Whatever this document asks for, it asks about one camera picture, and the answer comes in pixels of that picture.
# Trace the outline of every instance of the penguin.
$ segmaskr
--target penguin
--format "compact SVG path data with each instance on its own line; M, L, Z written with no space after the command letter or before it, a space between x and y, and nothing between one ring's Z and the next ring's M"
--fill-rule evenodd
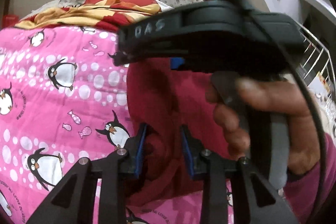
M95 28L90 28L90 27L80 27L81 31L83 33L87 32L89 34L95 34L96 33L96 29Z
M73 83L75 80L75 70L77 69L77 64L66 62L62 63L64 60L65 58L59 60L48 69L48 77L57 89L59 86L63 86L72 91L74 88Z
M44 29L40 32L35 33L30 38L30 46L31 47L38 47L44 40Z
M102 135L106 135L109 142L117 148L123 148L129 133L127 129L118 121L117 115L114 111L114 121L108 122L103 130L96 129Z
M11 217L12 216L12 210L10 205L8 204L8 201L5 198L5 195L3 194L3 192L0 190L0 205L1 207L4 209L4 211L6 212L6 214Z
M63 177L61 168L63 159L60 154L58 156L41 154L43 150L44 147L30 155L27 159L27 165L43 188L49 191L45 184L55 187Z
M0 91L0 114L6 115L13 109L13 96L11 93L12 82L9 89Z
M126 210L128 212L128 217L126 218L127 224L149 224L147 221L136 217L129 208L126 207Z

